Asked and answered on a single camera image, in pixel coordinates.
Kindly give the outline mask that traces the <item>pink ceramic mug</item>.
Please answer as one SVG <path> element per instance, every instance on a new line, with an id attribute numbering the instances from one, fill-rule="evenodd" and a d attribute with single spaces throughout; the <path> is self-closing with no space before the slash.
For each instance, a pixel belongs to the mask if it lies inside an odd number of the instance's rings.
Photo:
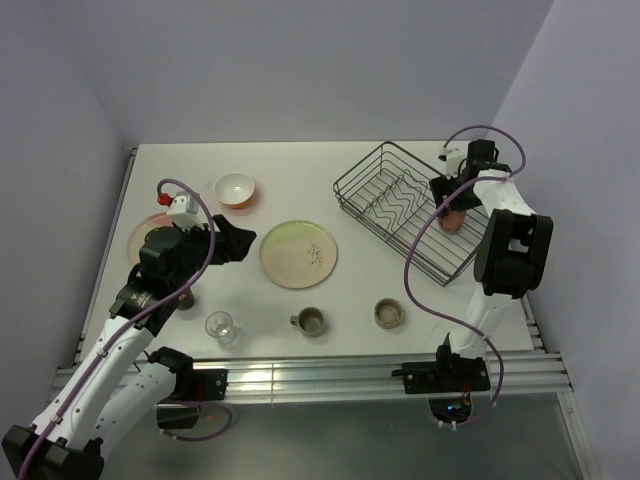
<path id="1" fill-rule="evenodd" d="M 465 219 L 465 211 L 451 210 L 444 217 L 438 219 L 438 225 L 445 233 L 456 234 L 463 227 Z"/>

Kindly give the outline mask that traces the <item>grey-green ceramic mug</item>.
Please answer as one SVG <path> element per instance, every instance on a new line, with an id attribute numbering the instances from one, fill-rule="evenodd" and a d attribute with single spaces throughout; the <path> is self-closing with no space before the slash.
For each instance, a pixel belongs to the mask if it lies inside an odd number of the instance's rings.
<path id="1" fill-rule="evenodd" d="M 308 338 L 317 338 L 324 333 L 326 321 L 321 310 L 306 307 L 290 317 L 290 324 Z"/>

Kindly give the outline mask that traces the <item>speckled beige cup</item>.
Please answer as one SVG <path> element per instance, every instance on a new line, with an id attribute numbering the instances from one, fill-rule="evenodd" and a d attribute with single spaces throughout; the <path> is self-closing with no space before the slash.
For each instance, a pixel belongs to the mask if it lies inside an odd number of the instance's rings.
<path id="1" fill-rule="evenodd" d="M 374 321 L 382 329 L 399 327 L 405 318 L 404 308 L 393 298 L 383 298 L 374 307 Z"/>

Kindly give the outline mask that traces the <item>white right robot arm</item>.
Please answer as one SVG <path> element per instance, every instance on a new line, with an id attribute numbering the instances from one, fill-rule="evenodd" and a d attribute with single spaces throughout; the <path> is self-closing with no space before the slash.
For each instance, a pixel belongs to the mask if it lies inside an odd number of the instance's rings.
<path id="1" fill-rule="evenodd" d="M 474 257 L 476 285 L 464 324 L 447 334 L 437 350 L 442 359 L 432 368 L 435 383 L 452 390 L 467 377 L 463 360 L 483 358 L 486 341 L 507 310 L 541 283 L 554 224 L 525 202 L 510 167 L 498 161 L 493 141 L 474 140 L 464 155 L 444 147 L 439 159 L 446 171 L 429 181 L 438 226 L 454 234 L 477 207 L 488 217 Z"/>

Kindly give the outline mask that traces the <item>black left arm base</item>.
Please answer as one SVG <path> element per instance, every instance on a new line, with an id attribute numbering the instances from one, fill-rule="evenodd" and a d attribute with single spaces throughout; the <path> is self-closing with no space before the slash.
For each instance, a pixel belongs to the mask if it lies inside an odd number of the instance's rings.
<path id="1" fill-rule="evenodd" d="M 163 430 L 190 430 L 196 426 L 202 404 L 225 398 L 228 370 L 222 367 L 196 369 L 192 357 L 169 347 L 154 351 L 150 364 L 160 364 L 175 377 L 175 386 L 167 397 L 168 407 L 156 410 L 157 425 Z"/>

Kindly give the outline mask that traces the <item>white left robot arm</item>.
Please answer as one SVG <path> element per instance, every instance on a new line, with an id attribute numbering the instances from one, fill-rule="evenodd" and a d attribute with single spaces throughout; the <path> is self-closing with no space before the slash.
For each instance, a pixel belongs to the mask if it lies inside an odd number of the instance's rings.
<path id="1" fill-rule="evenodd" d="M 210 226 L 172 224 L 148 232 L 90 354 L 30 425 L 5 434 L 2 448 L 14 475 L 97 479 L 108 447 L 154 404 L 194 401 L 193 360 L 169 347 L 152 352 L 132 384 L 118 385 L 206 268 L 243 261 L 256 238 L 222 215 Z"/>

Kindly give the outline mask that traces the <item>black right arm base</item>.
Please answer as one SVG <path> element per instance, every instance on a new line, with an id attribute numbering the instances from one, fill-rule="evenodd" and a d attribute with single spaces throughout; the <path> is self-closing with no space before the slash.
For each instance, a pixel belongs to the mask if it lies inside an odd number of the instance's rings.
<path id="1" fill-rule="evenodd" d="M 441 345 L 434 361 L 405 362 L 391 373 L 402 379 L 407 395 L 445 394 L 431 399 L 431 414 L 449 424 L 466 422 L 472 414 L 473 392 L 490 389 L 490 378 L 485 361 L 467 359 L 451 352 L 448 345 Z"/>

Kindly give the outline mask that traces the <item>orange and white bowl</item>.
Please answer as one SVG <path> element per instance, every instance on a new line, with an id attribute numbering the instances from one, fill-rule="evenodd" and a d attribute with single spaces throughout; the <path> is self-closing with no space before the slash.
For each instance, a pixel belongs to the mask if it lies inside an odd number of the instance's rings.
<path id="1" fill-rule="evenodd" d="M 231 209 L 243 209 L 251 203 L 255 182 L 244 173 L 230 172 L 215 182 L 213 191 L 222 205 Z"/>

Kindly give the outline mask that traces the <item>green and cream plate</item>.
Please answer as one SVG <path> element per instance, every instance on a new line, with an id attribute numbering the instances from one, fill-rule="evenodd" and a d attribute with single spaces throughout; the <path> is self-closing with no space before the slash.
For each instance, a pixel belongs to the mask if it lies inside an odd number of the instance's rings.
<path id="1" fill-rule="evenodd" d="M 266 277 L 293 290 L 314 287 L 333 271 L 338 247 L 331 233 L 308 220 L 273 227 L 262 239 L 259 259 Z"/>

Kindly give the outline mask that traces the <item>dark brown tumbler cup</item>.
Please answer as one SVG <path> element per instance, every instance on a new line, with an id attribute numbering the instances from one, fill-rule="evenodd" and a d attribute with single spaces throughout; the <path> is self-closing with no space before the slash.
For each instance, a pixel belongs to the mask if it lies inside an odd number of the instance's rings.
<path id="1" fill-rule="evenodd" d="M 194 306 L 194 304 L 195 304 L 195 297 L 191 288 L 184 290 L 178 296 L 177 309 L 179 311 L 188 311 Z"/>

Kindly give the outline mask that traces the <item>clear drinking glass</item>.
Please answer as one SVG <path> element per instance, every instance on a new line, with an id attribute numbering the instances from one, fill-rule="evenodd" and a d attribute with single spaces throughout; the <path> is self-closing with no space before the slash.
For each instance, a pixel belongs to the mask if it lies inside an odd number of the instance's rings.
<path id="1" fill-rule="evenodd" d="M 206 333 L 221 344 L 230 344 L 236 336 L 232 316 L 225 311 L 211 313 L 205 321 Z"/>

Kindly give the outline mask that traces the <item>pink and cream plate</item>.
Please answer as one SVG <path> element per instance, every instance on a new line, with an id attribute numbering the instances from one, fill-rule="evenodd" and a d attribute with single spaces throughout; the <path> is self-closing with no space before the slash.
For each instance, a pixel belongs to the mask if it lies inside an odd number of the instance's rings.
<path id="1" fill-rule="evenodd" d="M 171 227 L 172 222 L 165 213 L 157 213 L 144 219 L 131 233 L 127 244 L 127 256 L 131 265 L 139 262 L 139 250 L 148 233 L 161 227 Z"/>

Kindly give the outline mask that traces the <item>aluminium mounting rail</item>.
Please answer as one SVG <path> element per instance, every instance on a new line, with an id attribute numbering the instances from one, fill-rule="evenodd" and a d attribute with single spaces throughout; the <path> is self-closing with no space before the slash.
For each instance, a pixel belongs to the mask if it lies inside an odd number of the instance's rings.
<path id="1" fill-rule="evenodd" d="M 504 354 L 503 395 L 555 394 L 573 390 L 561 355 L 536 350 Z M 267 360 L 196 360 L 196 371 L 227 371 L 224 401 L 279 404 L 395 400 L 403 382 L 391 373 L 432 355 L 327 357 Z"/>

